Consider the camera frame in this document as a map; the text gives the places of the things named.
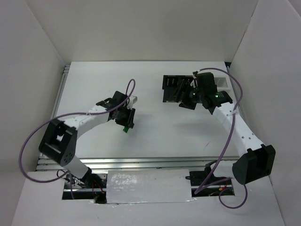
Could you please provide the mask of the green lego plate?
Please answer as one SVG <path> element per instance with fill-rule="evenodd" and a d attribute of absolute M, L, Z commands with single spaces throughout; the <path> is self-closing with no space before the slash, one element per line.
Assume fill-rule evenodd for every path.
<path fill-rule="evenodd" d="M 127 133 L 129 131 L 129 127 L 124 127 L 123 131 Z"/>

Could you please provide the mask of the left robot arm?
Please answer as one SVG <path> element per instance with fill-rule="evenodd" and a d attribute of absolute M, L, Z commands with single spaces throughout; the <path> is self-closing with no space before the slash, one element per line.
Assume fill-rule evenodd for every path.
<path fill-rule="evenodd" d="M 76 156 L 77 140 L 94 127 L 109 121 L 115 121 L 125 130 L 132 129 L 135 115 L 133 105 L 136 102 L 136 96 L 127 96 L 116 91 L 112 98 L 96 103 L 87 113 L 65 120 L 51 120 L 39 145 L 39 151 L 90 186 L 100 178 Z"/>

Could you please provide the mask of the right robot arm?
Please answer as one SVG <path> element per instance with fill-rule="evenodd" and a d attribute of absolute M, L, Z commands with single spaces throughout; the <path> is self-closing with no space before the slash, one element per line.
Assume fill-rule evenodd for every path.
<path fill-rule="evenodd" d="M 239 159 L 232 165 L 234 178 L 242 185 L 271 174 L 276 151 L 265 145 L 248 127 L 226 91 L 219 91 L 211 72 L 193 76 L 163 77 L 163 102 L 176 102 L 194 110 L 197 104 L 207 109 L 229 132 Z"/>

